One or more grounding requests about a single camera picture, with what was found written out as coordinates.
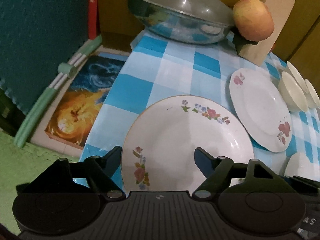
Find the flower pattern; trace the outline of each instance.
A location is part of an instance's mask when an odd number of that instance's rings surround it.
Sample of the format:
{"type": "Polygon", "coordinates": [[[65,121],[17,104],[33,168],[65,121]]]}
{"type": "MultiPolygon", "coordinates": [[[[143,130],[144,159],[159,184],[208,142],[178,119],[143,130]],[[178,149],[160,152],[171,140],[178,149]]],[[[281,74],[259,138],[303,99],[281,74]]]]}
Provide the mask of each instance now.
{"type": "Polygon", "coordinates": [[[188,101],[187,100],[182,100],[182,109],[183,109],[183,111],[185,111],[185,112],[188,112],[188,109],[190,108],[189,106],[187,106],[188,105],[188,101]]]}
{"type": "Polygon", "coordinates": [[[244,80],[245,80],[245,77],[243,76],[242,73],[240,73],[239,76],[235,76],[235,77],[234,77],[233,82],[234,82],[236,85],[242,86],[244,80]]]}
{"type": "Polygon", "coordinates": [[[284,119],[283,119],[283,123],[281,123],[282,121],[280,121],[280,124],[278,127],[280,133],[277,135],[277,137],[278,137],[279,141],[285,145],[284,135],[286,137],[289,137],[291,129],[290,129],[290,124],[288,122],[285,122],[284,119]]]}
{"type": "Polygon", "coordinates": [[[132,151],[134,156],[140,159],[139,162],[134,164],[137,168],[134,172],[134,177],[140,190],[148,190],[150,186],[149,173],[146,172],[146,158],[141,154],[142,150],[143,149],[138,146],[132,151]]]}
{"type": "MultiPolygon", "coordinates": [[[[182,109],[183,111],[188,113],[188,109],[190,109],[188,105],[188,102],[186,100],[182,101],[182,109]]],[[[195,104],[195,107],[192,109],[192,112],[195,113],[201,113],[202,116],[208,118],[209,120],[214,119],[218,123],[225,123],[225,124],[230,124],[229,117],[225,116],[221,118],[221,114],[217,114],[216,110],[210,109],[209,107],[201,106],[199,104],[195,104]]]]}

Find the plate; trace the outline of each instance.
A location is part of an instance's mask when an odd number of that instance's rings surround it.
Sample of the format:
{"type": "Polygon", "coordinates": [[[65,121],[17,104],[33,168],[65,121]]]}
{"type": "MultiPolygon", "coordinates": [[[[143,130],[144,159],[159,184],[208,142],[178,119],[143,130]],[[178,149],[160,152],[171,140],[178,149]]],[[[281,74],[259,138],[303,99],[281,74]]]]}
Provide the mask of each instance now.
{"type": "Polygon", "coordinates": [[[124,141],[125,191],[193,193],[205,180],[194,161],[197,147],[239,163],[254,158],[242,124],[217,103],[183,95],[151,105],[135,120],[124,141]]]}
{"type": "Polygon", "coordinates": [[[251,137],[271,152],[286,150],[292,137],[291,116],[272,82],[241,68],[231,75],[229,86],[236,113],[251,137]]]}

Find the screw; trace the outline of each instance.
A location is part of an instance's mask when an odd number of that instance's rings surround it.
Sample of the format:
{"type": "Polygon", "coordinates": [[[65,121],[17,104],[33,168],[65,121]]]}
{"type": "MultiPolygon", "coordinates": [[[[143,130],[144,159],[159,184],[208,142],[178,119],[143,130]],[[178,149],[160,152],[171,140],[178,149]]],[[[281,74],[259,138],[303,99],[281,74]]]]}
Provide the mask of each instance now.
{"type": "Polygon", "coordinates": [[[120,190],[111,190],[107,192],[109,198],[120,198],[122,197],[122,192],[120,190]]]}
{"type": "Polygon", "coordinates": [[[195,192],[195,195],[198,197],[198,198],[209,198],[211,197],[211,193],[207,190],[198,190],[195,192]]]}

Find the checkered tablecloth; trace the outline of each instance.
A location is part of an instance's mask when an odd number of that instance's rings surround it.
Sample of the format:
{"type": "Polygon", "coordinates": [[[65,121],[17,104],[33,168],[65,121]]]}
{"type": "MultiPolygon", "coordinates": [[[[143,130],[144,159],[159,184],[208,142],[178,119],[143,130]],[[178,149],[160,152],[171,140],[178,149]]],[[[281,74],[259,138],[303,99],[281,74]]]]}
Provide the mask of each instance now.
{"type": "MultiPolygon", "coordinates": [[[[270,53],[261,67],[238,57],[233,44],[224,40],[210,46],[169,41],[145,33],[120,71],[87,139],[80,161],[92,155],[105,155],[114,146],[122,146],[138,115],[151,104],[175,95],[209,98],[233,114],[229,94],[231,74],[250,68],[271,78],[278,85],[279,70],[286,63],[270,53]]],[[[291,114],[293,135],[286,151],[272,153],[252,140],[255,157],[276,173],[284,169],[288,156],[304,152],[319,163],[319,117],[315,109],[291,114]]],[[[122,185],[120,169],[112,178],[122,185]]]]}

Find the blue and orange painting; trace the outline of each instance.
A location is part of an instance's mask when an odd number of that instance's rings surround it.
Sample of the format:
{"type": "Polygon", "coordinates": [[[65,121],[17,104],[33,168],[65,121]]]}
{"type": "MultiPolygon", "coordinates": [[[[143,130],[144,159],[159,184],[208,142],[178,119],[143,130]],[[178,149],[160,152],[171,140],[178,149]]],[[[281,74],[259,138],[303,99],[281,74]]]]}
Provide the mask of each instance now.
{"type": "Polygon", "coordinates": [[[125,60],[91,56],[53,113],[45,132],[83,149],[92,125],[125,60]]]}

